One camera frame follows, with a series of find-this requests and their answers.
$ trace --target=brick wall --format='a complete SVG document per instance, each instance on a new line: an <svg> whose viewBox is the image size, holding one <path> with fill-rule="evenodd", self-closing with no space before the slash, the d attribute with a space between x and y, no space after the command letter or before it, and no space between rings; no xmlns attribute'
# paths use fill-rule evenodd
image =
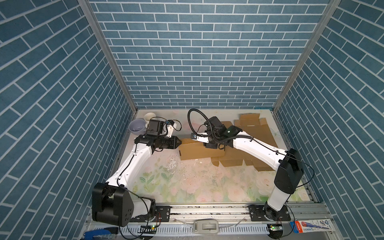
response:
<svg viewBox="0 0 384 240"><path fill-rule="evenodd" d="M131 114L76 0L0 1L0 239L78 239Z"/></svg>
<svg viewBox="0 0 384 240"><path fill-rule="evenodd" d="M383 12L342 0L278 110L345 239L383 239Z"/></svg>
<svg viewBox="0 0 384 240"><path fill-rule="evenodd" d="M271 108L328 0L91 1L139 108Z"/></svg>

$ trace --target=brown cardboard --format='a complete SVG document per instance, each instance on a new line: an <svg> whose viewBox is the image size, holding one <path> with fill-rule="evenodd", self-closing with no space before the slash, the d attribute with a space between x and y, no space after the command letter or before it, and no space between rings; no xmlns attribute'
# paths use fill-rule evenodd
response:
<svg viewBox="0 0 384 240"><path fill-rule="evenodd" d="M235 120L235 126L243 129L249 135L277 147L277 144L272 136L269 126L265 118L259 119L260 114L250 113L240 115L240 119ZM231 122L223 122L226 127L229 127ZM231 147L225 149L225 155L219 157L211 157L212 164L219 165L219 162L224 167L241 166L243 160L247 166L253 165L257 171L272 171L273 169L263 161L254 156Z"/></svg>
<svg viewBox="0 0 384 240"><path fill-rule="evenodd" d="M225 155L223 149L205 148L202 142L197 142L190 138L183 138L179 146L181 160L206 158L206 157L221 157Z"/></svg>

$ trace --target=wall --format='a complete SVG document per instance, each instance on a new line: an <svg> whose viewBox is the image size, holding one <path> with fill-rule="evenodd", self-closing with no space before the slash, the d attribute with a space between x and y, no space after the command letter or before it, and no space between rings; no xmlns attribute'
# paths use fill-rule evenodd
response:
<svg viewBox="0 0 384 240"><path fill-rule="evenodd" d="M328 3L106 1L91 4L139 108L270 109Z"/></svg>
<svg viewBox="0 0 384 240"><path fill-rule="evenodd" d="M341 1L278 110L345 239L383 237L384 1L373 2Z"/></svg>
<svg viewBox="0 0 384 240"><path fill-rule="evenodd" d="M0 2L0 239L78 239L131 110L76 0Z"/></svg>

